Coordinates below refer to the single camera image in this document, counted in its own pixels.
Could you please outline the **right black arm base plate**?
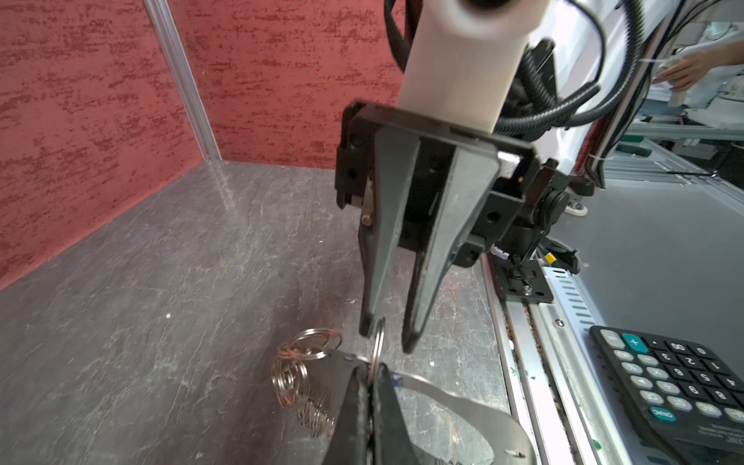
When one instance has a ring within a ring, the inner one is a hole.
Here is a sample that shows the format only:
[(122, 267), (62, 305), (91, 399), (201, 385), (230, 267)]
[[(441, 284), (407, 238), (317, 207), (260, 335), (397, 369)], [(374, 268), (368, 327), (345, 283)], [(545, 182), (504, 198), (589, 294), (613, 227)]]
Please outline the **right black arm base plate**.
[(545, 238), (525, 263), (494, 247), (489, 255), (497, 296), (504, 301), (526, 304), (552, 303), (554, 296), (544, 274), (545, 267), (557, 267), (579, 273), (582, 261), (579, 250), (565, 243)]

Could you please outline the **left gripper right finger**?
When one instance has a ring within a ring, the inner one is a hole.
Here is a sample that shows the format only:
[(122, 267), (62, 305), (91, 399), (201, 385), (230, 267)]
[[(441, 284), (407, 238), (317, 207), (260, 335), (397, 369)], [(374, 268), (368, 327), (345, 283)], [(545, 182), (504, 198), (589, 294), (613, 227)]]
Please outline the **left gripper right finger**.
[(382, 363), (373, 378), (370, 413), (372, 463), (419, 464), (395, 393), (393, 376)]

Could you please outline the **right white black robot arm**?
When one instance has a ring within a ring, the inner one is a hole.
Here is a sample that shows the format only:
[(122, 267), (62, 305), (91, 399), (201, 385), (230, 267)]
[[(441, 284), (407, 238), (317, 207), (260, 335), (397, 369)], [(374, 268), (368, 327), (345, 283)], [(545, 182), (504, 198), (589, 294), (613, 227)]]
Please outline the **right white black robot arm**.
[(533, 255), (591, 126), (629, 100), (682, 3), (409, 1), (403, 26), (383, 8), (403, 80), (393, 106), (345, 108), (335, 190), (360, 210), (363, 337), (397, 251), (415, 255), (401, 335), (412, 353), (451, 267), (498, 249), (508, 288), (533, 298)]

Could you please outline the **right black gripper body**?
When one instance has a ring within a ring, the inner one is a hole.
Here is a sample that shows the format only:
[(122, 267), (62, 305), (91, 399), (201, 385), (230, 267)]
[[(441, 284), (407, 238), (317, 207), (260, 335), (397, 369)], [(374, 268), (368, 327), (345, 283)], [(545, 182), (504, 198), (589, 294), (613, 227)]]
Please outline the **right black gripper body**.
[(524, 208), (530, 185), (536, 181), (540, 162), (527, 141), (480, 133), (382, 104), (357, 100), (342, 114), (341, 138), (336, 151), (334, 187), (341, 208), (354, 197), (362, 198), (367, 179), (374, 174), (375, 135), (385, 126), (413, 133), (420, 140), (416, 168), (405, 209), (398, 245), (418, 251), (445, 187), (455, 149), (496, 149), (500, 155), (515, 155), (517, 166), (496, 178), (476, 223), (455, 258), (458, 267), (472, 267), (478, 252), (496, 245), (515, 254), (519, 230), (527, 227)]

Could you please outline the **distant person's hand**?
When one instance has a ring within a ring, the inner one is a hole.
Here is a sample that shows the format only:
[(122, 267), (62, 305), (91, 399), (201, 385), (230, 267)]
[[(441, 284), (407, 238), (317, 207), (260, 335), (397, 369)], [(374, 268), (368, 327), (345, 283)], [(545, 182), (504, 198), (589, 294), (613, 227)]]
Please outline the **distant person's hand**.
[(685, 54), (672, 67), (658, 73), (652, 83), (668, 83), (672, 92), (689, 90), (712, 69), (721, 66), (720, 52), (693, 52)]

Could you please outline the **black desk calculator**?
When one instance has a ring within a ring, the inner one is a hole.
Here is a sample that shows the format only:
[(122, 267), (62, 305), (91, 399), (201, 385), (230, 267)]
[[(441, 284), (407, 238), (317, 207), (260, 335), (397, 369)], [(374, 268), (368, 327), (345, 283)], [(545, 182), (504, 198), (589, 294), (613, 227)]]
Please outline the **black desk calculator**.
[(743, 461), (743, 381), (709, 348), (593, 325), (589, 335), (643, 444), (676, 464)]

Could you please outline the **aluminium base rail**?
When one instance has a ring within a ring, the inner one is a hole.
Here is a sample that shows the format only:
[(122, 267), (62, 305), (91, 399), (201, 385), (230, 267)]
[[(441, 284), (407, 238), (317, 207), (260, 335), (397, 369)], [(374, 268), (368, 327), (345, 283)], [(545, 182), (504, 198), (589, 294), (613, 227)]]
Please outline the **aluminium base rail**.
[(552, 301), (506, 300), (494, 257), (482, 258), (486, 290), (507, 381), (511, 413), (533, 442), (540, 464), (670, 464), (641, 440), (594, 348), (600, 321), (579, 281), (544, 270)]

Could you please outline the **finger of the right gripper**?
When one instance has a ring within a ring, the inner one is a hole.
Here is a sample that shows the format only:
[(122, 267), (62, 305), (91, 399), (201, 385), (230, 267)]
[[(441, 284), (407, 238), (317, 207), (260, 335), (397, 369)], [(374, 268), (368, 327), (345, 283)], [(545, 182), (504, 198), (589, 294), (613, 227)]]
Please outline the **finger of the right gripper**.
[(459, 148), (453, 155), (442, 196), (418, 251), (405, 309), (401, 344), (412, 354), (427, 324), (442, 280), (465, 242), (498, 178), (496, 154)]
[(387, 274), (402, 232), (419, 148), (419, 137), (402, 130), (384, 127), (375, 135), (373, 222), (369, 226), (360, 225), (358, 232), (364, 272), (358, 331), (364, 337), (372, 335), (381, 308)]

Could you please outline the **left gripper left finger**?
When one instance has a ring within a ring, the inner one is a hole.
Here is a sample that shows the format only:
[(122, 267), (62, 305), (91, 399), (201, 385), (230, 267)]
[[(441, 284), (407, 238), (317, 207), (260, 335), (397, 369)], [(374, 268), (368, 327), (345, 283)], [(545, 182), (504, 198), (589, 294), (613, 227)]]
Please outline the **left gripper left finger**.
[(323, 465), (367, 463), (370, 421), (368, 368), (352, 371)]

